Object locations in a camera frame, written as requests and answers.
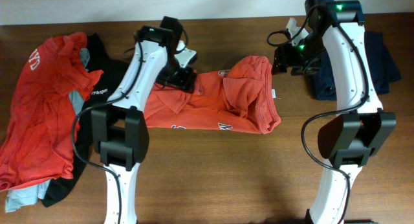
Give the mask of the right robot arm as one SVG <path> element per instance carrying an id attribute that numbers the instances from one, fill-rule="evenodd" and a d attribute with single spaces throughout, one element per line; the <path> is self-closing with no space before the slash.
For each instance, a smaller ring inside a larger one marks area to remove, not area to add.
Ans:
<path id="1" fill-rule="evenodd" d="M 357 0 L 306 0 L 302 25 L 290 19 L 286 41 L 275 44 L 272 73 L 292 75 L 320 71 L 327 53 L 336 88 L 336 109 L 318 132 L 323 168 L 318 194 L 305 223 L 344 223 L 353 183 L 396 126 L 384 111 L 371 79 L 365 53 L 364 14 Z"/>

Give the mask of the orange soccer t-shirt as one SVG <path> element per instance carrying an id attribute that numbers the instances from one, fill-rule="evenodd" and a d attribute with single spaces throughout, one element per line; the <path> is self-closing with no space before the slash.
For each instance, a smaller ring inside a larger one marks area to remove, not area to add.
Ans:
<path id="1" fill-rule="evenodd" d="M 272 91 L 272 65 L 247 56 L 231 69 L 200 73 L 194 91 L 153 86 L 144 110 L 149 128 L 267 134 L 281 123 Z"/>

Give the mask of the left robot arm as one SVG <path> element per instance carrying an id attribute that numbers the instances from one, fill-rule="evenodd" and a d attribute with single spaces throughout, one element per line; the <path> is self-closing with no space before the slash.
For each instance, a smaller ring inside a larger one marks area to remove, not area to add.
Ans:
<path id="1" fill-rule="evenodd" d="M 91 111 L 95 151 L 106 174 L 106 223 L 136 223 L 137 172 L 149 147 L 144 110 L 154 85 L 192 93 L 197 53 L 182 27 L 144 26 L 127 71 L 104 106 Z"/>

